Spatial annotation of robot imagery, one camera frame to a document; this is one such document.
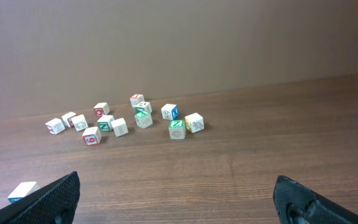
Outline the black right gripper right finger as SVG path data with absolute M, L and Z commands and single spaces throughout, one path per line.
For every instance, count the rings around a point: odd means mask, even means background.
M 284 175 L 277 177 L 273 202 L 281 224 L 358 224 L 358 214 Z

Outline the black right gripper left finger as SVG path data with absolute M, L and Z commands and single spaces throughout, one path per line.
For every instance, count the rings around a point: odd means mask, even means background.
M 0 209 L 0 224 L 72 223 L 79 199 L 80 180 L 73 171 Z

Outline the blue-sided white block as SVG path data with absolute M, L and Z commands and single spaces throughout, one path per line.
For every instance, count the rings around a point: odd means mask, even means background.
M 8 201 L 14 203 L 27 195 L 40 189 L 37 182 L 21 182 L 7 197 Z

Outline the plain number one block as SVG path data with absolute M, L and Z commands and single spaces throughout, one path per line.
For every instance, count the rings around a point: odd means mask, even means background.
M 128 128 L 124 118 L 119 118 L 111 121 L 111 126 L 113 128 L 114 134 L 116 137 L 123 136 L 128 134 Z

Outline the green letter block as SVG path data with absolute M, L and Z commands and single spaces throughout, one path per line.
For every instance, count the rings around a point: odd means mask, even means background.
M 141 111 L 135 114 L 135 121 L 140 128 L 147 128 L 153 124 L 151 114 L 147 111 Z

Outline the red Z white block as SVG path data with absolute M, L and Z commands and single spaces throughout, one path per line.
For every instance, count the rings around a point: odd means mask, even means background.
M 51 134 L 59 134 L 65 130 L 65 125 L 61 119 L 54 118 L 45 123 L 47 129 Z

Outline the red animal sketch block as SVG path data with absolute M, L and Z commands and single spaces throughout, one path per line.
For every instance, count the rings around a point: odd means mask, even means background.
M 77 132 L 83 131 L 88 128 L 88 123 L 83 114 L 73 117 L 71 121 Z

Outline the red-edged white block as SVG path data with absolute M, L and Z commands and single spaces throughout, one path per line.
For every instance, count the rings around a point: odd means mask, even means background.
M 64 114 L 62 116 L 62 121 L 63 121 L 64 125 L 68 128 L 74 127 L 72 118 L 74 118 L 75 116 L 77 116 L 77 114 L 72 111 Z

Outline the green N block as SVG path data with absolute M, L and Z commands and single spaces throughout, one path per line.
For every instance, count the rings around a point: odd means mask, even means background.
M 110 132 L 113 130 L 111 122 L 114 121 L 113 115 L 103 115 L 97 121 L 98 127 L 102 132 Z

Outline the red Q block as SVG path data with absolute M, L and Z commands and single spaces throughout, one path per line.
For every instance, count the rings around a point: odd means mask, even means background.
M 94 109 L 94 113 L 97 117 L 102 117 L 104 115 L 108 115 L 110 112 L 109 106 L 106 102 L 96 104 L 93 109 Z

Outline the green ladybug block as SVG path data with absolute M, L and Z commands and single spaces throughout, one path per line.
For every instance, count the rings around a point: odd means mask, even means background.
M 142 101 L 135 106 L 135 110 L 136 110 L 136 113 L 140 113 L 141 111 L 146 111 L 148 113 L 151 113 L 152 107 L 151 107 L 150 102 Z

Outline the yellow turtle block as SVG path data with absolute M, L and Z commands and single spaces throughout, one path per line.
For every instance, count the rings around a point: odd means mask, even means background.
M 204 129 L 203 117 L 198 113 L 185 116 L 185 123 L 190 133 L 196 133 Z

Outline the red X block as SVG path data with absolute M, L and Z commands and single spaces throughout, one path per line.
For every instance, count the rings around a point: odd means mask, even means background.
M 144 96 L 142 94 L 135 94 L 130 97 L 132 107 L 136 107 L 140 102 L 143 102 Z

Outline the green Z block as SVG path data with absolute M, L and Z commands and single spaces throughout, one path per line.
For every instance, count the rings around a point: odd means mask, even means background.
M 182 119 L 170 121 L 168 130 L 170 139 L 184 139 L 186 135 L 185 121 Z

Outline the blue K block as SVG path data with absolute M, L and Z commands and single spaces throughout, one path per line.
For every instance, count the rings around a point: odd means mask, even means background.
M 166 104 L 161 108 L 162 118 L 167 120 L 175 120 L 178 118 L 178 106 L 174 104 Z

